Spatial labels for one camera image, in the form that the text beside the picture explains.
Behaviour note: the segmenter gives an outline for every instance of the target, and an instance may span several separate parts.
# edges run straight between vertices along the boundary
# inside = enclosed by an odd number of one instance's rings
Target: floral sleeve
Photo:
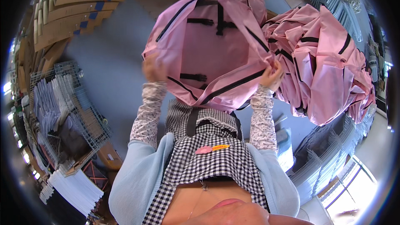
[[[276,133],[272,108],[274,106],[273,91],[259,85],[250,103],[253,115],[250,124],[250,143],[257,149],[270,149],[277,152]]]
[[[143,85],[143,105],[132,126],[130,141],[139,140],[157,149],[157,126],[161,104],[167,93],[165,82],[148,82]]]

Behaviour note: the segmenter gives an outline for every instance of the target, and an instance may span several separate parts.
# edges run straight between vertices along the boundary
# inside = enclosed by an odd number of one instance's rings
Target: light blue cardigan
[[[160,187],[164,163],[173,149],[174,136],[167,133],[157,151],[147,143],[131,141],[125,161],[115,177],[108,204],[120,225],[142,224]],[[296,217],[300,208],[297,190],[278,163],[276,152],[257,150],[246,143],[257,165],[272,214]]]

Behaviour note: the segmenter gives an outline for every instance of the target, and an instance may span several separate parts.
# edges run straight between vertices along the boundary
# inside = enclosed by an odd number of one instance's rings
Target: yellow name tag
[[[212,151],[216,151],[216,150],[219,150],[219,149],[226,149],[226,148],[229,148],[229,146],[230,146],[230,145],[226,145],[226,144],[217,145],[217,146],[214,146],[214,147],[213,147],[213,150],[212,150]]]

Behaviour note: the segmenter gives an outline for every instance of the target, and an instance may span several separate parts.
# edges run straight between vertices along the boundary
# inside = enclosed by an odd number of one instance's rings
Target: woman
[[[293,218],[298,193],[277,160],[272,94],[283,78],[278,62],[265,70],[251,100],[249,143],[233,113],[174,99],[157,147],[167,77],[156,55],[146,59],[143,73],[143,105],[109,198],[119,224],[310,224]]]

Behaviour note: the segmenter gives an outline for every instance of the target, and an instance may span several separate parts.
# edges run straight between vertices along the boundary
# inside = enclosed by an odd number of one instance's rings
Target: necklace
[[[190,219],[190,217],[192,216],[192,213],[194,211],[194,209],[197,207],[198,202],[200,201],[201,196],[203,195],[204,192],[208,192],[210,193],[214,198],[216,198],[218,201],[221,201],[218,197],[216,197],[209,189],[206,183],[203,182],[203,179],[200,179],[199,182],[202,184],[203,191],[201,192],[199,198],[197,199],[197,202],[195,204],[195,206],[192,209],[192,212],[190,213],[188,220]]]

